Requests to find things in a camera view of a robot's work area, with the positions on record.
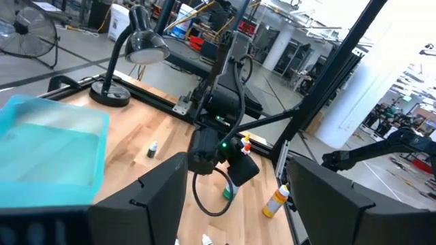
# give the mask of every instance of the lamp base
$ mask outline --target lamp base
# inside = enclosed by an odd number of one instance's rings
[[[89,97],[94,101],[110,106],[110,107],[123,107],[127,106],[130,102],[130,92],[115,83],[112,83],[107,94],[102,93],[103,81],[94,82],[89,90]]]

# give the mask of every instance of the light blue plastic bin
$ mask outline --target light blue plastic bin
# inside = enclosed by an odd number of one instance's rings
[[[0,110],[0,207],[90,204],[103,183],[109,115],[13,96]]]

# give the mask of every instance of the small bottle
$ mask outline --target small bottle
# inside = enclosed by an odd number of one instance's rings
[[[238,189],[239,189],[239,187],[236,186],[236,185],[234,185],[233,182],[232,182],[232,186],[233,186],[233,199],[234,199],[234,197],[235,197],[236,194],[238,193]],[[226,184],[225,184],[225,188],[224,188],[224,191],[223,191],[223,196],[224,196],[224,198],[226,198],[227,200],[230,200],[230,187],[229,187],[229,183],[226,183]]]
[[[280,188],[274,192],[274,195],[272,195],[270,200],[262,209],[262,212],[265,214],[265,216],[272,218],[279,208],[286,202],[289,194],[290,192],[288,191],[286,185],[280,186]]]
[[[203,245],[213,245],[212,240],[207,236],[203,234],[202,238]]]
[[[149,148],[149,151],[147,152],[147,157],[149,158],[155,157],[156,150],[157,150],[157,142],[153,142]]]
[[[250,134],[248,133],[244,138],[240,139],[244,146],[250,143]]]
[[[243,154],[248,155],[248,154],[250,154],[250,149],[251,149],[251,143],[248,142],[248,144],[246,144],[246,145],[244,146],[244,148],[242,148],[240,151],[241,151]]]

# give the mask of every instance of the lamp shade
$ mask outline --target lamp shade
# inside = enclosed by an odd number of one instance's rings
[[[144,7],[135,5],[129,12],[130,26],[133,33],[125,45],[126,60],[141,65],[148,65],[164,60],[170,50],[164,39],[156,34]]]

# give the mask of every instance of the floor fan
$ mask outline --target floor fan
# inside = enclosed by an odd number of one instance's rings
[[[58,41],[56,27],[46,12],[32,2],[3,0],[0,7],[0,52],[26,59],[37,59],[53,69],[57,64]],[[55,48],[54,63],[41,57]]]

